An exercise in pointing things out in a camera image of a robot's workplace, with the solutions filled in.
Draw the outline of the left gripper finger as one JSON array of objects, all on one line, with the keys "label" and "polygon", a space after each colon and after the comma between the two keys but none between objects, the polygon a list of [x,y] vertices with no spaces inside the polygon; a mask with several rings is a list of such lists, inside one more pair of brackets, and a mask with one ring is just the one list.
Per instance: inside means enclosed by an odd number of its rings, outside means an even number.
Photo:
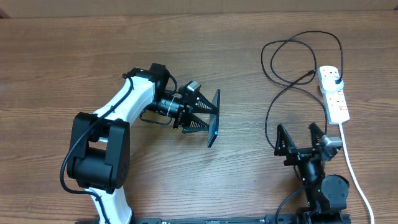
[{"label": "left gripper finger", "polygon": [[190,98],[190,112],[193,114],[217,114],[218,108],[197,91]]},{"label": "left gripper finger", "polygon": [[194,114],[185,114],[182,118],[182,133],[189,134],[208,131],[209,125]]}]

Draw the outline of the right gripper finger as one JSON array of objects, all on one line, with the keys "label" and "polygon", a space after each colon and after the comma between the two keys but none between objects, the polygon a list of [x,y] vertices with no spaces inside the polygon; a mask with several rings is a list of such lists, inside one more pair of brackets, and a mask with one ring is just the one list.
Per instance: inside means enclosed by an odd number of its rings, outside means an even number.
[{"label": "right gripper finger", "polygon": [[308,128],[310,130],[312,146],[319,145],[320,140],[325,135],[325,133],[318,127],[316,123],[311,123]]},{"label": "right gripper finger", "polygon": [[287,156],[295,149],[295,143],[282,124],[277,126],[277,139],[275,143],[274,155]]}]

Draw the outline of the Galaxy smartphone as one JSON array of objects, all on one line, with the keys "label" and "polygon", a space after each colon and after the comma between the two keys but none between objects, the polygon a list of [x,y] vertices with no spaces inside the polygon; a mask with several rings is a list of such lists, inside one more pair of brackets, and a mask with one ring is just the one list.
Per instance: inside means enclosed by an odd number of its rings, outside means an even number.
[{"label": "Galaxy smartphone", "polygon": [[216,112],[210,113],[210,122],[208,129],[208,148],[210,148],[219,133],[219,124],[220,124],[220,89],[216,90],[216,93],[211,101],[211,104],[215,107]]}]

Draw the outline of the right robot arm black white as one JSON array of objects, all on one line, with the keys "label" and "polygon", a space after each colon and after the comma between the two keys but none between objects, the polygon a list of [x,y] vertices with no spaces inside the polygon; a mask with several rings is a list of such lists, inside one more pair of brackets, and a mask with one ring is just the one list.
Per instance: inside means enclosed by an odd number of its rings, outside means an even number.
[{"label": "right robot arm black white", "polygon": [[[302,188],[289,195],[279,205],[274,215],[266,215],[271,223],[349,224],[347,208],[349,181],[341,175],[326,175],[325,164],[342,149],[341,138],[327,136],[316,123],[309,125],[311,147],[298,148],[283,125],[277,126],[274,154],[284,156],[285,166],[292,166],[301,179]],[[298,208],[295,214],[281,215],[283,205],[304,192],[307,206]]]}]

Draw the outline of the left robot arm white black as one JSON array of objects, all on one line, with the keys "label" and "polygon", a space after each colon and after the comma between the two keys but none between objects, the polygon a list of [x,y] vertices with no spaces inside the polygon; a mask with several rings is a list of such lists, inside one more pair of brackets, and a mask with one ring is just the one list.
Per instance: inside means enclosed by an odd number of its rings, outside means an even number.
[{"label": "left robot arm white black", "polygon": [[220,90],[212,100],[190,81],[167,89],[175,78],[165,65],[133,68],[122,77],[123,87],[94,113],[78,113],[70,147],[60,168],[60,184],[71,194],[89,195],[98,212],[96,223],[134,223],[124,192],[130,163],[130,128],[146,111],[168,117],[184,134],[207,132],[211,147],[218,136]]}]

